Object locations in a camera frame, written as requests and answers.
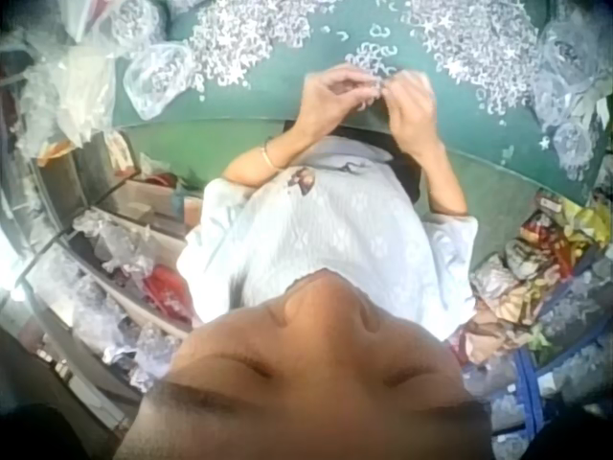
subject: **hand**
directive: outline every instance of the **hand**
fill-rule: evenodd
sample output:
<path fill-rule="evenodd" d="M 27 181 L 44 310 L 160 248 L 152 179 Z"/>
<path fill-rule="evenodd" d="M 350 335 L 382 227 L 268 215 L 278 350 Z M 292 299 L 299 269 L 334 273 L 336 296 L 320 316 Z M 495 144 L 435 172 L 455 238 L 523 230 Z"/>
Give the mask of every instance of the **hand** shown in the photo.
<path fill-rule="evenodd" d="M 422 167 L 444 153 L 437 133 L 434 91 L 423 73 L 398 72 L 384 82 L 382 94 L 390 112 L 390 130 L 402 151 Z"/>
<path fill-rule="evenodd" d="M 377 77 L 350 64 L 307 75 L 294 127 L 311 143 L 323 139 L 352 110 L 380 97 L 377 81 Z"/>

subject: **bracelet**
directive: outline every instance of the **bracelet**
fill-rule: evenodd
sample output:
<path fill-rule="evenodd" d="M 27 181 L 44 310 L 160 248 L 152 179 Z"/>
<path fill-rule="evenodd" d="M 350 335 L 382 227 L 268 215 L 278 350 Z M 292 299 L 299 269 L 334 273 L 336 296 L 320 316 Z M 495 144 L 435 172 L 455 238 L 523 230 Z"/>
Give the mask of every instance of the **bracelet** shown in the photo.
<path fill-rule="evenodd" d="M 280 173 L 281 171 L 283 171 L 281 168 L 277 168 L 275 165 L 272 164 L 272 161 L 270 161 L 270 157 L 268 156 L 268 141 L 270 141 L 270 139 L 266 139 L 266 142 L 264 142 L 264 145 L 261 146 L 260 152 L 261 152 L 261 156 L 263 157 L 264 161 L 266 162 L 266 164 L 273 170 L 275 170 L 277 173 Z"/>

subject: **sleeve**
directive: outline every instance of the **sleeve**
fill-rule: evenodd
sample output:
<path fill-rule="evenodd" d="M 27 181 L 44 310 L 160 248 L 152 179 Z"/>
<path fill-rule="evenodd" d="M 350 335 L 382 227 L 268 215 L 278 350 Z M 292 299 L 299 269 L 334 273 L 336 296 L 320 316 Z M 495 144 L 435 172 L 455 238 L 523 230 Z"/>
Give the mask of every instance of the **sleeve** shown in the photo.
<path fill-rule="evenodd" d="M 204 189 L 200 224 L 186 237 L 187 246 L 176 263 L 193 299 L 193 308 L 206 323 L 230 309 L 231 280 L 227 273 L 209 270 L 211 260 L 255 189 L 215 179 Z"/>
<path fill-rule="evenodd" d="M 423 228 L 430 240 L 444 309 L 444 321 L 436 314 L 438 317 L 426 322 L 436 324 L 435 336 L 443 340 L 474 314 L 475 297 L 468 274 L 478 223 L 473 217 L 429 214 L 423 218 Z"/>

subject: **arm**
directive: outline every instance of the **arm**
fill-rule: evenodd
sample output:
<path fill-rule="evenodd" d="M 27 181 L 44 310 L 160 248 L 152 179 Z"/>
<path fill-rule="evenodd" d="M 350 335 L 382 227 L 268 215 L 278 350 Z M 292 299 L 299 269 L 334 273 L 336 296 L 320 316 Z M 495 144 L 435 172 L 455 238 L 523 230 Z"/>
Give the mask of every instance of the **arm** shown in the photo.
<path fill-rule="evenodd" d="M 350 111 L 379 96 L 376 77 L 349 64 L 343 64 L 305 79 L 300 113 L 294 127 L 265 146 L 250 149 L 236 158 L 223 172 L 223 178 L 258 188 L 312 145 L 330 134 Z"/>
<path fill-rule="evenodd" d="M 468 212 L 443 142 L 436 128 L 436 103 L 428 78 L 399 72 L 385 82 L 383 97 L 390 112 L 390 130 L 400 149 L 421 166 L 428 184 L 430 210 L 448 216 Z"/>

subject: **floor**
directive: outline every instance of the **floor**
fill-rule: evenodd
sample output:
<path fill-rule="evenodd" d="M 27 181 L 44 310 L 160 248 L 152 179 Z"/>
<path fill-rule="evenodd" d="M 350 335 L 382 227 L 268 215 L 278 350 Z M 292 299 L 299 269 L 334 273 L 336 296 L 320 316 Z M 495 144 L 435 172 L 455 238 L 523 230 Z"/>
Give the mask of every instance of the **floor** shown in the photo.
<path fill-rule="evenodd" d="M 194 122 L 148 125 L 125 130 L 138 156 L 168 162 L 171 170 L 200 186 L 218 177 L 232 158 L 280 132 L 282 125 L 268 121 Z M 538 187 L 516 175 L 461 154 L 450 152 L 451 162 L 465 190 L 468 207 L 479 220 L 472 264 L 500 250 L 534 210 Z M 417 204 L 425 212 L 424 198 Z"/>

